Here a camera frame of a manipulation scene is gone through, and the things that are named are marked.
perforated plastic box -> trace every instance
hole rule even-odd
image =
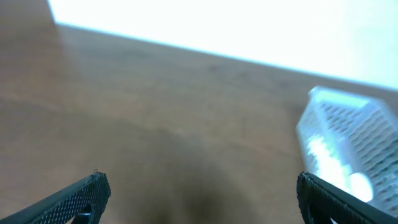
[[[398,217],[398,121],[381,100],[316,86],[297,125],[305,167]]]

translucent plastic container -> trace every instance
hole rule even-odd
[[[381,100],[316,86],[297,125],[305,167],[398,217],[398,120]]]

white wall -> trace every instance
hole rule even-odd
[[[56,22],[398,90],[396,0],[49,0]]]

white plastic object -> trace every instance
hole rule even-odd
[[[398,120],[379,99],[316,86],[297,125],[308,172],[398,217]]]

brown wooden surface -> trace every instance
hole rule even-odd
[[[108,175],[102,223],[302,223],[315,85],[397,94],[58,26],[0,43],[0,217]]]
[[[54,26],[47,0],[1,0],[0,43]]]

